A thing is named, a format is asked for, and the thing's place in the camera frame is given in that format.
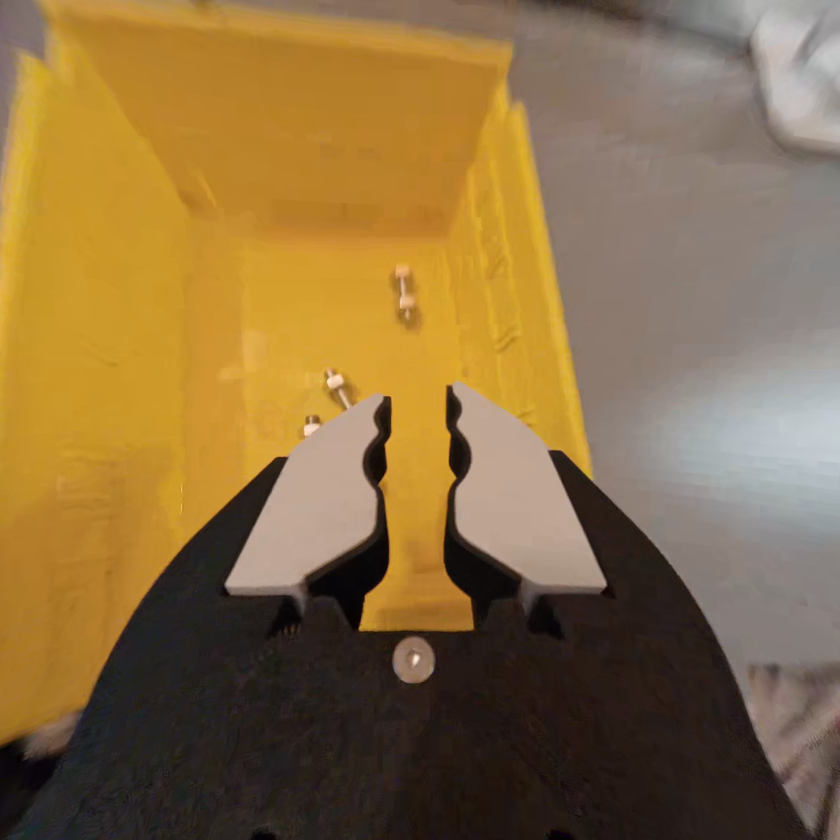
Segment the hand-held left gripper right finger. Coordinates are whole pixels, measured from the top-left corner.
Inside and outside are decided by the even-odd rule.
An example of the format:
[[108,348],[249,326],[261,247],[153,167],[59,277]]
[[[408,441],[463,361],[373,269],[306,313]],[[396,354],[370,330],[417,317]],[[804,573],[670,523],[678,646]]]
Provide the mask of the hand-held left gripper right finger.
[[601,595],[605,574],[541,437],[467,384],[447,389],[446,572],[482,623],[514,600]]

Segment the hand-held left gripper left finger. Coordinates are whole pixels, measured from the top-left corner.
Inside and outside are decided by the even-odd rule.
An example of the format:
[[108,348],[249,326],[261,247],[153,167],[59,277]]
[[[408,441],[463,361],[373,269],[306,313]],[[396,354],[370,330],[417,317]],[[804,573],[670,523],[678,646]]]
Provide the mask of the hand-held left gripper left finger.
[[300,615],[332,598],[354,630],[390,558],[381,487],[392,400],[372,395],[297,446],[230,571],[231,596],[291,599]]

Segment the yellow plastic box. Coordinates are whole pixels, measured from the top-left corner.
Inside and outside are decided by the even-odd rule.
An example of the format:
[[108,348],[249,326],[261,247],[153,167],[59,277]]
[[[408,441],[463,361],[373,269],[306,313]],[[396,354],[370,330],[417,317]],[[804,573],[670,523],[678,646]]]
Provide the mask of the yellow plastic box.
[[336,417],[328,367],[394,404],[394,560],[363,629],[466,629],[441,548],[447,384],[592,475],[511,42],[37,5],[2,183],[2,744],[84,707],[183,544],[305,415]]

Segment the light desk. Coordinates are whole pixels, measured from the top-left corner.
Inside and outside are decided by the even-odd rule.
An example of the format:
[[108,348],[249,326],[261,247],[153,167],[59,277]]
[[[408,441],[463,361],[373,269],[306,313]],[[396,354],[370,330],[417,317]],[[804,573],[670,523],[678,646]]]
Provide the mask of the light desk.
[[838,164],[777,148],[723,48],[517,19],[596,483],[734,667],[838,660]]

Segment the patterned fabric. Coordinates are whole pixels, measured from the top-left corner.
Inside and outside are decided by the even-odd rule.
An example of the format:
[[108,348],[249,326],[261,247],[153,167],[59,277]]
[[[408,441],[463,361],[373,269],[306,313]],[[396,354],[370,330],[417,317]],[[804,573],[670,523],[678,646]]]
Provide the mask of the patterned fabric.
[[750,665],[748,710],[811,838],[839,838],[839,663]]

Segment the white cloth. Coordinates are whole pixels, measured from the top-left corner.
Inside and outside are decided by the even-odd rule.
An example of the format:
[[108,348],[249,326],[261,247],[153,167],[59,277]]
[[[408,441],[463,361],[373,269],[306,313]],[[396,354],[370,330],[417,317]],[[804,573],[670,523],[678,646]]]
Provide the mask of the white cloth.
[[839,2],[773,2],[749,46],[773,139],[788,151],[838,159]]

